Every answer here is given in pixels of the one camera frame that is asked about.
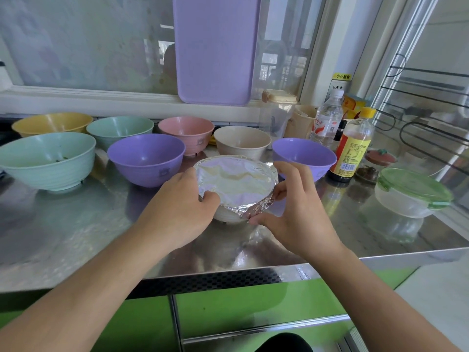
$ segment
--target foil-covered bowl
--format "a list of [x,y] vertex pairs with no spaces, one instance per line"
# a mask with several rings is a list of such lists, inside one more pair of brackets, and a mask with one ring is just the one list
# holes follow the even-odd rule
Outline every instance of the foil-covered bowl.
[[194,165],[199,195],[214,191],[220,206],[214,218],[242,222],[263,212],[271,204],[278,173],[271,163],[244,156],[225,155],[203,159]]

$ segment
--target stainless steel countertop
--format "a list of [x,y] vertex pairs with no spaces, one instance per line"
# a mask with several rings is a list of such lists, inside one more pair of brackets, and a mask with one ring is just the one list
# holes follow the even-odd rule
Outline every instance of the stainless steel countertop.
[[[195,158],[185,158],[181,171],[216,154],[209,147]],[[453,261],[469,248],[468,241],[435,216],[425,218],[418,234],[407,240],[412,242],[372,231],[362,223],[359,211],[372,196],[373,186],[352,180],[346,189],[335,190],[324,178],[316,186],[343,243],[373,270]],[[91,175],[68,192],[38,191],[3,178],[0,292],[56,286],[129,228],[155,192],[127,182],[103,151],[97,152]],[[400,224],[408,225],[403,220]],[[318,277],[265,227],[214,220],[200,237],[169,254],[146,278],[266,267],[283,281]]]

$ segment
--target person's left hand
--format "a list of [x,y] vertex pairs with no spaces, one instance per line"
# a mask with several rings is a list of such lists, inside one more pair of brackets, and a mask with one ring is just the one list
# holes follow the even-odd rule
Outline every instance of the person's left hand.
[[219,205],[220,197],[212,191],[206,191],[203,201],[199,201],[196,170],[189,168],[163,184],[133,230],[151,235],[170,253],[196,239],[212,221]]

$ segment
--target red lid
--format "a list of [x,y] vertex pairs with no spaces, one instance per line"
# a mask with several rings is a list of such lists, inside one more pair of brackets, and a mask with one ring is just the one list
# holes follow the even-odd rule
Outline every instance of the red lid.
[[365,155],[365,159],[373,164],[381,166],[390,166],[397,162],[396,157],[388,153],[385,149],[373,149],[368,151]]

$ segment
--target yellow bowl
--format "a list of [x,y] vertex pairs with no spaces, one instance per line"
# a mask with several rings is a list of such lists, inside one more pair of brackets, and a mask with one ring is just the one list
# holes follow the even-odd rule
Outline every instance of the yellow bowl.
[[18,132],[21,137],[52,132],[86,133],[86,126],[92,122],[93,118],[84,113],[58,112],[27,117],[15,122],[11,128]]

